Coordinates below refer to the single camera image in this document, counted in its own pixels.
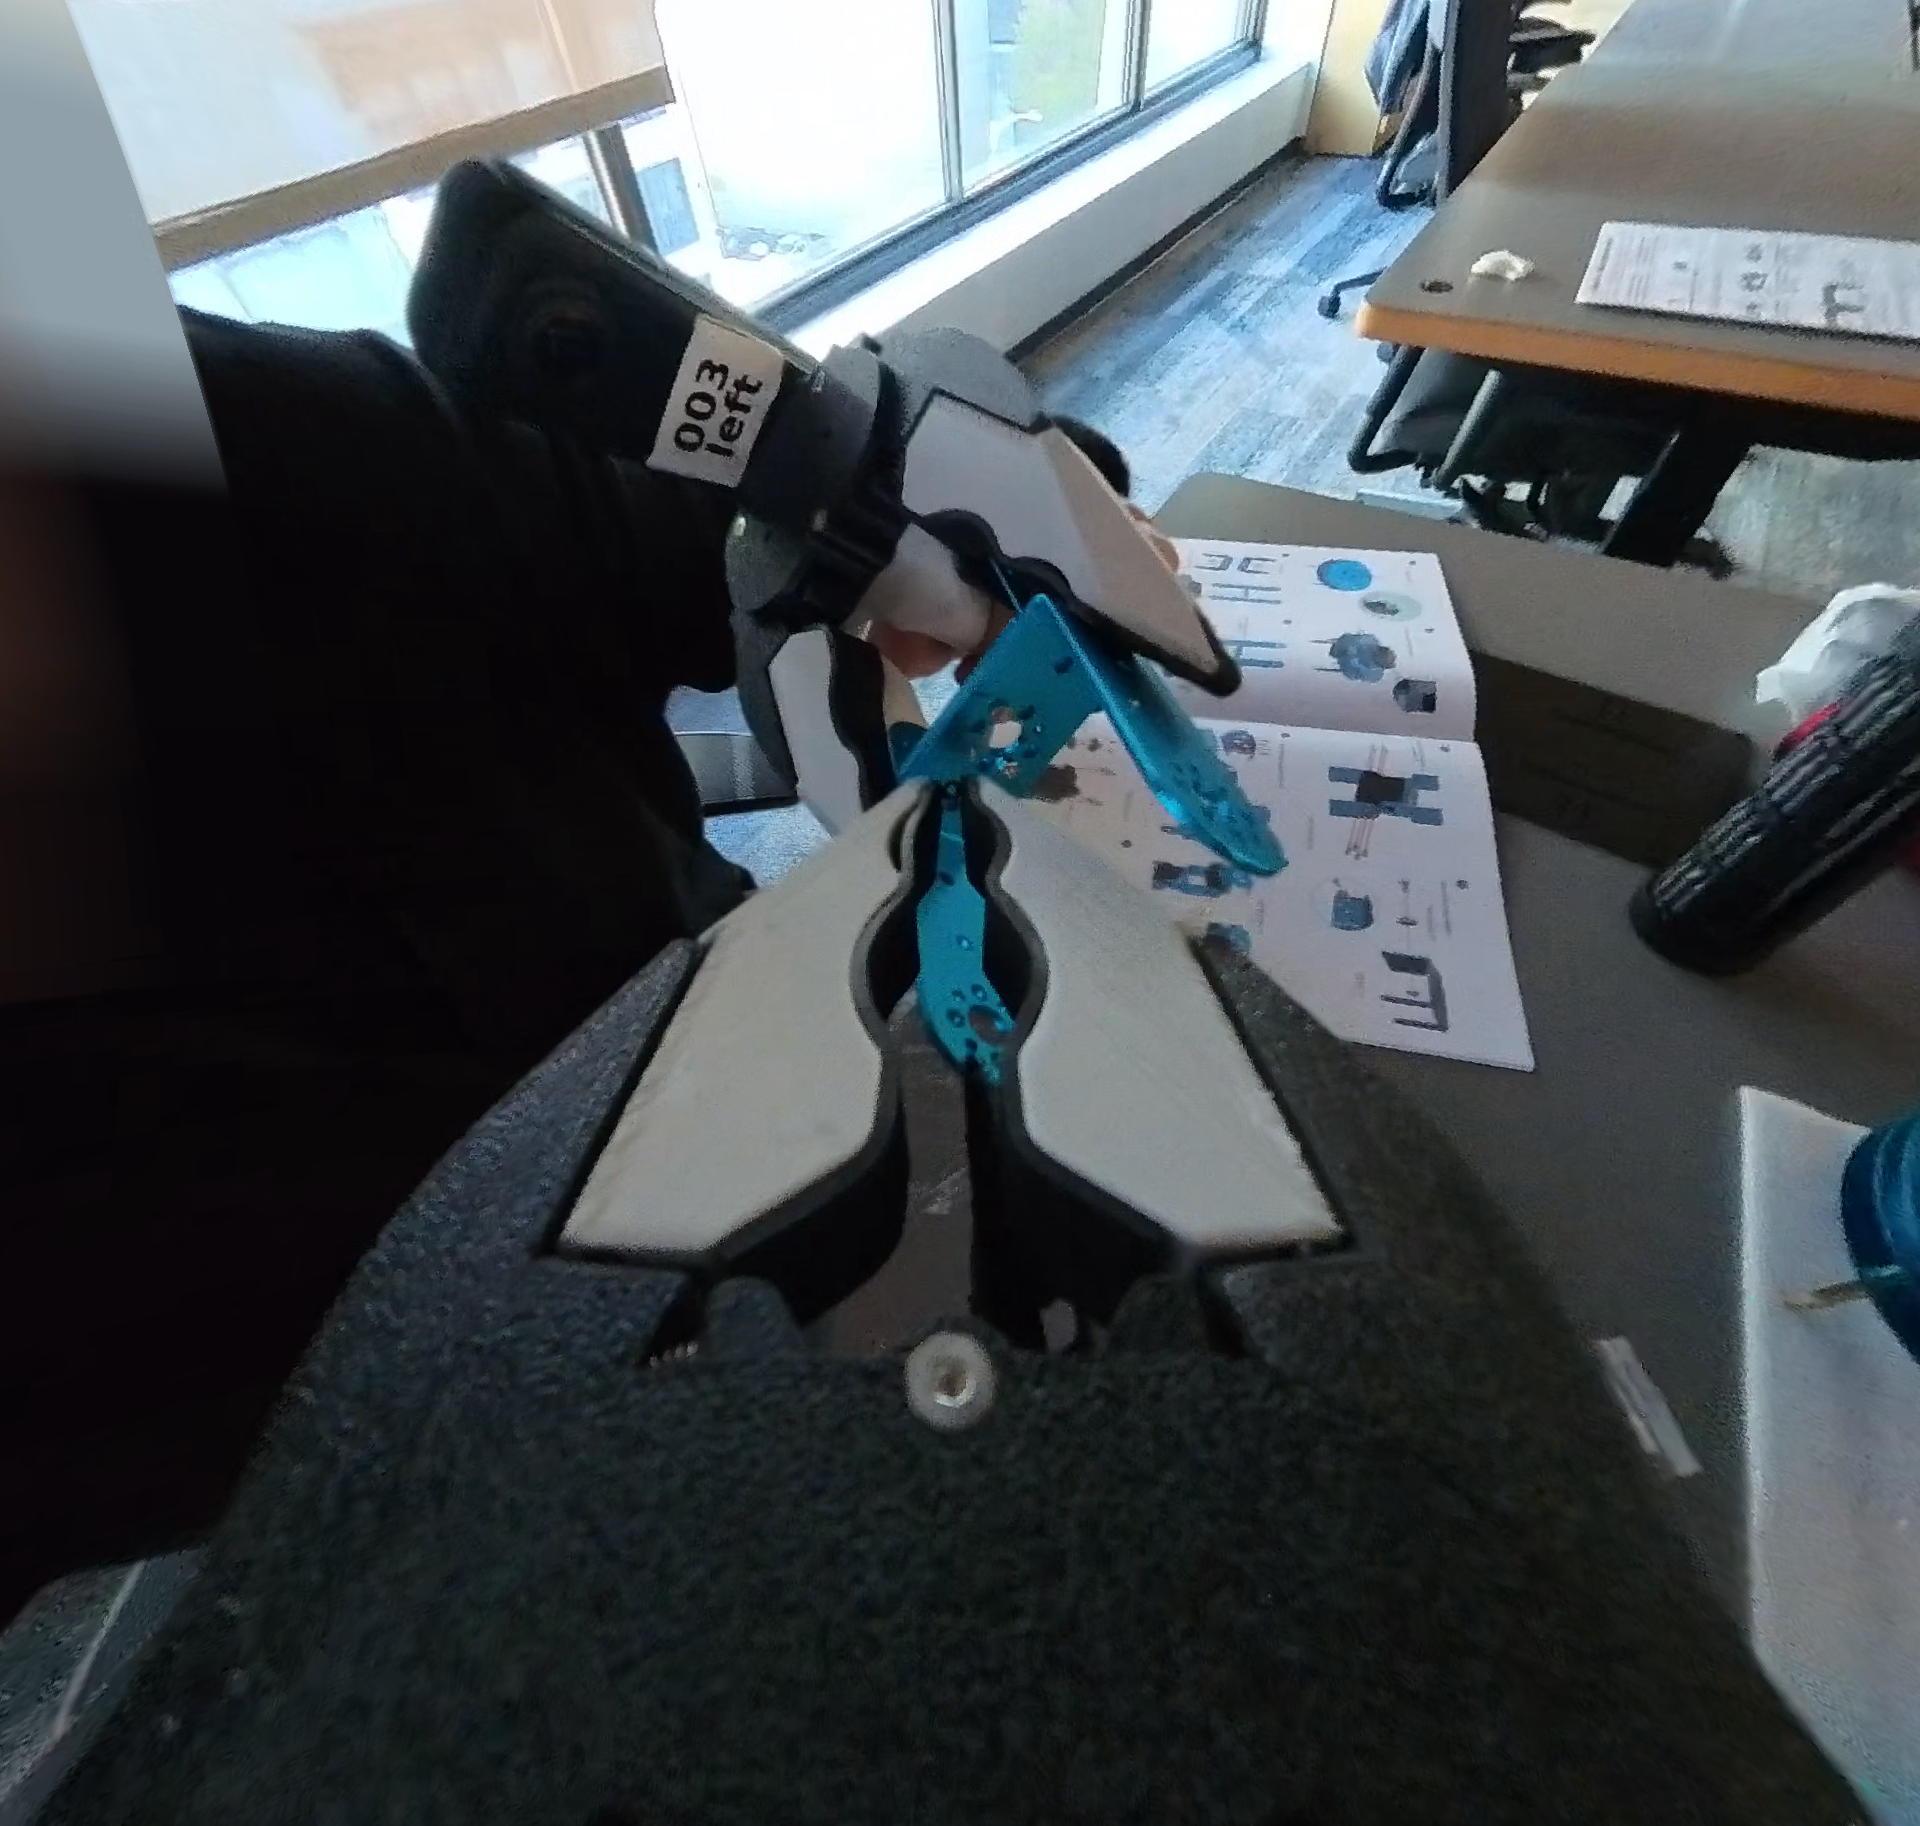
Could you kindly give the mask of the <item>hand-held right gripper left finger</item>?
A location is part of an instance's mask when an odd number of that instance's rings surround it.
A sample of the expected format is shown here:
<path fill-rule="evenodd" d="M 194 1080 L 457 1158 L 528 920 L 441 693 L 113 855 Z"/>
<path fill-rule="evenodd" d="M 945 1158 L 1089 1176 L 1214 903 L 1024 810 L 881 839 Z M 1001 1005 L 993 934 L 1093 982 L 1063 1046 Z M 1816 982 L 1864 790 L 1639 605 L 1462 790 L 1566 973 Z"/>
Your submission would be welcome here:
<path fill-rule="evenodd" d="M 560 1257 L 669 1265 L 697 1289 L 775 1278 L 806 1327 L 847 1303 L 902 1231 L 902 1078 L 887 1005 L 919 950 L 909 778 L 722 924 L 653 1027 Z"/>

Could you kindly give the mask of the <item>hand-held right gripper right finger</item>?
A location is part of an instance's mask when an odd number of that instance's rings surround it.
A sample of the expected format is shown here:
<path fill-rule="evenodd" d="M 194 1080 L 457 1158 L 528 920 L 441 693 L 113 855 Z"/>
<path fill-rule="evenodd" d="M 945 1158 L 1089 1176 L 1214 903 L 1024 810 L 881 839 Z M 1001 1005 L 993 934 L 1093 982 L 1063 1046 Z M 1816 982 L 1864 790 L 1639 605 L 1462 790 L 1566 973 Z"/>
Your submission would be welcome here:
<path fill-rule="evenodd" d="M 1143 883 L 1006 790 L 960 810 L 1018 1004 L 1001 1078 L 960 1078 L 960 1327 L 1041 1356 L 1063 1303 L 1079 1356 L 1255 1356 L 1228 1271 L 1344 1252 L 1280 1088 Z"/>

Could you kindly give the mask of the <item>long blue U bracket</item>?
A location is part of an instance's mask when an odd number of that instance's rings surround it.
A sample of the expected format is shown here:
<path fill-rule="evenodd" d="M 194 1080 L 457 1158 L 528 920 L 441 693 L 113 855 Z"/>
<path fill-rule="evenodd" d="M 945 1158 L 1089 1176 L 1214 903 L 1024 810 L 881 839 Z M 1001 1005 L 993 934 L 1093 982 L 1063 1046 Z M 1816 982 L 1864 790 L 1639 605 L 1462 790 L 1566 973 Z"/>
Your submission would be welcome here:
<path fill-rule="evenodd" d="M 924 778 L 937 855 L 919 872 L 919 1025 L 938 1058 L 1001 1088 L 1018 1058 L 1018 1005 L 986 973 L 986 883 L 971 872 L 981 790 L 1036 795 L 1041 762 L 1074 726 L 1106 715 L 1147 795 L 1184 839 L 1246 875 L 1280 875 L 1285 855 L 1274 819 L 1237 790 L 1228 759 L 1180 703 L 1155 660 L 1108 655 L 1048 597 L 1029 597 L 981 671 L 957 683 L 938 722 L 895 752 L 895 778 Z"/>

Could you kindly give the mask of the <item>person's left forearm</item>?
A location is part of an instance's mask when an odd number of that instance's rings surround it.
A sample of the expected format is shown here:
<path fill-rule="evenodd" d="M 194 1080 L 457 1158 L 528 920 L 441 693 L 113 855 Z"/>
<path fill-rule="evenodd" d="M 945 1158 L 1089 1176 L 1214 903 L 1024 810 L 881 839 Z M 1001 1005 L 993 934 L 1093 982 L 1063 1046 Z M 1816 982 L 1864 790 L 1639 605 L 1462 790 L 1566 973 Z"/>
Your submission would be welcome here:
<path fill-rule="evenodd" d="M 321 859 L 422 950 L 620 956 L 722 920 L 669 693 L 734 683 L 713 492 L 474 418 L 380 330 L 178 311 Z"/>

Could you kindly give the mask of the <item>wooden office desk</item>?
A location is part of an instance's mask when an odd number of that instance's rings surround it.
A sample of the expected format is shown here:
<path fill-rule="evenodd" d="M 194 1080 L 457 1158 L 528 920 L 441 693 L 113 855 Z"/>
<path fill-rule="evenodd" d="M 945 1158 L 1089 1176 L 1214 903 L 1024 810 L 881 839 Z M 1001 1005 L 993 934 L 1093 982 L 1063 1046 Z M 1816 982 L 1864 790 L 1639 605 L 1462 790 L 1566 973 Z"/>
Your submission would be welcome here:
<path fill-rule="evenodd" d="M 1604 550 L 1680 570 L 1749 446 L 1909 458 L 1909 0 L 1632 0 L 1430 210 L 1364 341 L 1489 361 L 1666 430 Z M 1604 231 L 1801 234 L 1801 321 L 1585 305 Z"/>

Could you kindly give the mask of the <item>person's left hand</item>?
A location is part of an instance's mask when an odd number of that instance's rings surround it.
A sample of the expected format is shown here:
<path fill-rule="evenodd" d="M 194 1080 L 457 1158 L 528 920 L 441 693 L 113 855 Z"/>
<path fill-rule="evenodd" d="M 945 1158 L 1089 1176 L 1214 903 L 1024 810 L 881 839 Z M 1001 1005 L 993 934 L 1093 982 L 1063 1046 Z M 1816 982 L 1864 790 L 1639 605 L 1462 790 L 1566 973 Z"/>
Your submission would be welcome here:
<path fill-rule="evenodd" d="M 881 615 L 871 615 L 861 639 L 871 639 L 895 679 L 909 679 L 909 683 L 919 683 L 919 679 L 938 679 L 938 671 L 971 679 L 971 660 L 981 660 L 981 651 L 945 651 L 945 639 L 937 639 L 937 630 L 881 629 Z"/>

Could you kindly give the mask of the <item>assembly instruction booklet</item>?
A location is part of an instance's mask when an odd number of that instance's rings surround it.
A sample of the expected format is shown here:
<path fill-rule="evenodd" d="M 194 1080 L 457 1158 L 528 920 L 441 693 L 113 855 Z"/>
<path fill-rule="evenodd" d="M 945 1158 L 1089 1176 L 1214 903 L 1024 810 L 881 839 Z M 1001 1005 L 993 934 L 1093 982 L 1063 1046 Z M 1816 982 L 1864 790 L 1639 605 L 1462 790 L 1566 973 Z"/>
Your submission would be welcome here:
<path fill-rule="evenodd" d="M 1147 883 L 1344 1046 L 1535 1069 L 1439 562 L 1180 540 L 1180 577 L 1246 679 L 1184 703 L 1285 859 L 1251 875 L 1155 819 Z"/>

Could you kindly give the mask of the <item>large glass window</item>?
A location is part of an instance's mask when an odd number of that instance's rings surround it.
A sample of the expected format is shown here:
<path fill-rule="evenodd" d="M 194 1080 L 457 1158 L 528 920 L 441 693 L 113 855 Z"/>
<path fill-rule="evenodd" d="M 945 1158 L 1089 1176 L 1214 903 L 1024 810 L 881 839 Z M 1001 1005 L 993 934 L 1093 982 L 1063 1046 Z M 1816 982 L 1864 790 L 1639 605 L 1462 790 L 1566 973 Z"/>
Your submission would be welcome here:
<path fill-rule="evenodd" d="M 1255 0 L 68 0 L 178 305 L 387 330 L 504 151 L 730 305 L 960 210 L 1255 46 Z"/>

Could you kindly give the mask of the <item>black office chair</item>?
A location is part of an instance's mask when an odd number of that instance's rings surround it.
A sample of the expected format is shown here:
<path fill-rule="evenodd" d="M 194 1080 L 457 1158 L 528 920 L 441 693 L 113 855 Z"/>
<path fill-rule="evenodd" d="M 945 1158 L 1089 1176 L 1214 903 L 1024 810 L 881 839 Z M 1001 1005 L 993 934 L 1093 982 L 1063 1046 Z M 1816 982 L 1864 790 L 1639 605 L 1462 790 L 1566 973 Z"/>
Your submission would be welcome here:
<path fill-rule="evenodd" d="M 1503 540 L 1731 580 L 1737 562 L 1707 540 L 1707 513 L 1749 440 L 1749 418 L 1692 392 L 1395 345 L 1344 463 L 1417 472 L 1430 492 L 1456 492 Z"/>
<path fill-rule="evenodd" d="M 1523 93 L 1535 93 L 1543 71 L 1572 64 L 1594 46 L 1585 27 L 1552 23 L 1543 7 L 1566 0 L 1448 0 L 1430 205 L 1439 205 L 1494 151 L 1494 136 L 1523 114 Z"/>

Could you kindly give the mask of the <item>person's dark clothing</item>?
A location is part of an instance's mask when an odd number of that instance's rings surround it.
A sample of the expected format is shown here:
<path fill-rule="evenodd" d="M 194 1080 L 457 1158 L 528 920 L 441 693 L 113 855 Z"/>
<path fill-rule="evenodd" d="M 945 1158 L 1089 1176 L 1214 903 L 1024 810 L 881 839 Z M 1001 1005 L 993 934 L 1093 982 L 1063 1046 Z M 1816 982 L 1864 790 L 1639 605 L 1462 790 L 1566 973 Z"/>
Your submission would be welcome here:
<path fill-rule="evenodd" d="M 646 956 L 422 950 L 321 859 L 224 492 L 10 545 L 10 660 L 12 1620 L 217 1515 L 397 1199 Z"/>

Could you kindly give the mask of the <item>grey flat box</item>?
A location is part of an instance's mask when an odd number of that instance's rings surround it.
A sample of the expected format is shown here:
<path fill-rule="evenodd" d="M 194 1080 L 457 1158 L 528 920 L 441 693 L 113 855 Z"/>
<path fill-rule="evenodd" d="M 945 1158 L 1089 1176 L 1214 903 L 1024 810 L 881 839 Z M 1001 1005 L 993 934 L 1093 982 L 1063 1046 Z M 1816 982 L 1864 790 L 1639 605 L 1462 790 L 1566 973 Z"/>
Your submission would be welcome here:
<path fill-rule="evenodd" d="M 1666 872 L 1769 762 L 1778 733 L 1721 726 L 1469 651 L 1480 759 L 1503 819 Z"/>

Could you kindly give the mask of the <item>dark hanging jacket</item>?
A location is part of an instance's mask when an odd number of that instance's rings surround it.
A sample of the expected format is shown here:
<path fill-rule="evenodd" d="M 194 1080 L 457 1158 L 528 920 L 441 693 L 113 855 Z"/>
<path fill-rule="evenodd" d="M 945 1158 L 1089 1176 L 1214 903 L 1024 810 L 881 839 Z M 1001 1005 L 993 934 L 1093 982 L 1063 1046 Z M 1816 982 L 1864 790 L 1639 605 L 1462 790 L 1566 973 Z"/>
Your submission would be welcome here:
<path fill-rule="evenodd" d="M 1364 64 L 1377 110 L 1395 126 L 1377 179 L 1383 210 L 1430 205 L 1436 191 L 1439 27 L 1448 0 L 1393 0 Z"/>

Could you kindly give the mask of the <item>black slotted cylinder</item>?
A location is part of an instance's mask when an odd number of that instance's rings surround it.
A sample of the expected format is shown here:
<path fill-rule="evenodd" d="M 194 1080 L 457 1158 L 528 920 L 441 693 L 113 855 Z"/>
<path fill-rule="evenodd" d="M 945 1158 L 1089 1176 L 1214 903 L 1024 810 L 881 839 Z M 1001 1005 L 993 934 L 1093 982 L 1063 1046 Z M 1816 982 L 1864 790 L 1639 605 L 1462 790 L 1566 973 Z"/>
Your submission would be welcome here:
<path fill-rule="evenodd" d="M 1687 973 L 1761 973 L 1920 829 L 1920 629 L 1864 660 L 1840 722 L 1658 872 L 1623 920 Z"/>

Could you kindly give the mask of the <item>white foam board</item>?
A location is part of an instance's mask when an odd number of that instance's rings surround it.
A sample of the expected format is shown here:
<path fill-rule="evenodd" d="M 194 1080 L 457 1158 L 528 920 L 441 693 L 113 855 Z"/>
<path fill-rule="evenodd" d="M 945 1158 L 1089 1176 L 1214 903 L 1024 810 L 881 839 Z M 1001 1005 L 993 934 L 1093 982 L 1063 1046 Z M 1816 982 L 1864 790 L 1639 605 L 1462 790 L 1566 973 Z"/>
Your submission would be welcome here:
<path fill-rule="evenodd" d="M 1746 1088 L 1749 1651 L 1868 1819 L 1920 1819 L 1920 1366 L 1852 1278 L 1864 1123 Z"/>

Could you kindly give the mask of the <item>white crumpled plastic bag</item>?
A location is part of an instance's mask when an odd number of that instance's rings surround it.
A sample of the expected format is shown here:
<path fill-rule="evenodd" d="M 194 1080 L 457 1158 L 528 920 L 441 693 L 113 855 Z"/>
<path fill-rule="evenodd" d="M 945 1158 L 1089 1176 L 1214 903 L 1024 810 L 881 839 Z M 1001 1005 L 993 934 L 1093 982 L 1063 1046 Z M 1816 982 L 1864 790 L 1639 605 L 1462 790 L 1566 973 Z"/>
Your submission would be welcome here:
<path fill-rule="evenodd" d="M 1767 671 L 1761 703 L 1808 722 L 1833 703 L 1864 660 L 1890 655 L 1890 639 L 1920 615 L 1920 587 L 1864 580 L 1840 587 Z"/>

